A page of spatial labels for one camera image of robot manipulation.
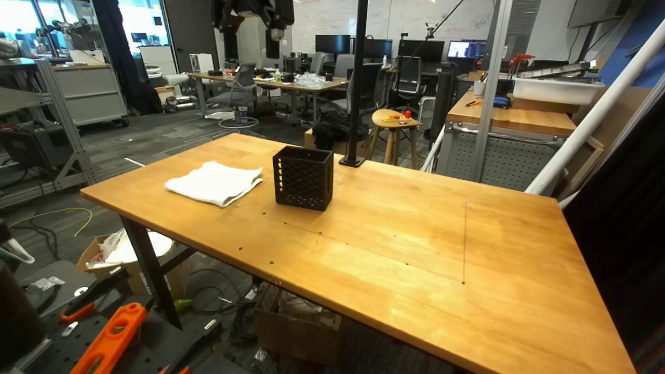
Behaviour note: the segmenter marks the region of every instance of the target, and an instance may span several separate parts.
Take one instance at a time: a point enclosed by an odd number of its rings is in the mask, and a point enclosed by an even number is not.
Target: door
[[[190,54],[212,54],[221,66],[212,30],[212,0],[162,0],[180,71],[191,71]]]

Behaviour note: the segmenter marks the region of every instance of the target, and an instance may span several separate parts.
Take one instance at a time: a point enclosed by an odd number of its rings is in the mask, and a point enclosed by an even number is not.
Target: desk
[[[227,76],[190,73],[190,78],[196,81],[196,87],[197,87],[201,117],[206,117],[206,101],[209,101],[206,90],[203,90],[203,85],[206,85],[203,81],[211,81],[211,83],[233,83],[233,78],[227,78]],[[275,81],[275,80],[256,80],[256,85],[264,87],[264,90],[289,91],[293,110],[295,110],[295,95],[298,94],[310,95],[313,102],[314,102],[314,108],[313,108],[314,121],[313,124],[317,125],[318,119],[320,119],[318,95],[324,94],[324,91],[331,91],[331,90],[345,87],[347,80],[332,80],[332,81],[327,81],[320,87],[307,87],[307,85],[298,85],[298,83],[292,83],[292,81]]]
[[[483,115],[483,99],[466,91],[449,110],[449,124],[478,125]],[[563,112],[531,110],[531,108],[492,108],[492,127],[525,132],[535,136],[562,136],[574,134],[574,121]]]
[[[235,134],[81,192],[120,215],[153,289],[146,230],[475,373],[634,373],[556,200],[367,162],[335,166],[327,213],[279,206],[282,145]],[[224,211],[164,190],[206,160],[264,184]]]

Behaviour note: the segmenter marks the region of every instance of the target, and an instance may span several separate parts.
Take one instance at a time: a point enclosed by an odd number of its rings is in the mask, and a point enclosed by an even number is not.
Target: black cube
[[[275,200],[327,211],[332,200],[332,152],[282,148],[272,157]]]

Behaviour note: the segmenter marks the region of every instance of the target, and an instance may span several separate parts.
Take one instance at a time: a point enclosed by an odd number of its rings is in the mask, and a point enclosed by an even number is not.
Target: floor
[[[279,101],[272,102],[277,108],[257,112],[261,124],[256,127],[227,127],[217,121],[206,121],[197,110],[182,110],[172,115],[146,115],[130,117],[128,127],[118,125],[95,125],[81,129],[81,141],[92,159],[98,182],[123,175],[128,171],[140,169],[142,164],[153,164],[160,159],[172,157],[176,152],[196,148],[211,139],[224,138],[228,134],[242,132],[256,138],[279,139],[286,144],[302,145],[302,136],[305,127],[298,121],[289,121],[279,112]],[[427,157],[427,141],[420,134],[420,160]],[[12,182],[17,175],[11,162],[3,164],[3,182]],[[30,204],[21,204],[7,213],[0,213],[3,221],[12,227],[14,237],[36,257],[36,265],[18,266],[17,278],[36,273],[53,265],[55,260],[78,262],[81,251],[101,236],[109,236],[120,230],[114,215],[104,208],[84,200],[78,190],[59,192],[43,195]],[[261,351],[256,340],[240,335],[238,330],[238,305],[242,296],[251,288],[249,275],[243,275],[230,266],[224,266],[211,259],[197,259],[203,265],[206,275],[190,275],[188,289],[191,298],[191,311],[184,316],[188,321],[200,321],[211,316],[222,319],[224,330],[224,358],[233,359],[248,373],[454,373],[456,369],[422,354],[406,344],[400,344],[386,335],[373,329],[349,323],[341,354],[335,366],[305,366],[293,359],[279,359],[277,356],[266,356],[256,359]],[[219,304],[219,300],[230,300],[233,307]]]

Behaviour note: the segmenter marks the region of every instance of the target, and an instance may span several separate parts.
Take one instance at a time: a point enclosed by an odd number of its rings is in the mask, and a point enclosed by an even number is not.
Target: plastic bin
[[[602,87],[602,83],[515,78],[514,99],[588,106]]]
[[[282,148],[272,157],[275,200],[327,211],[332,200],[332,152]]]

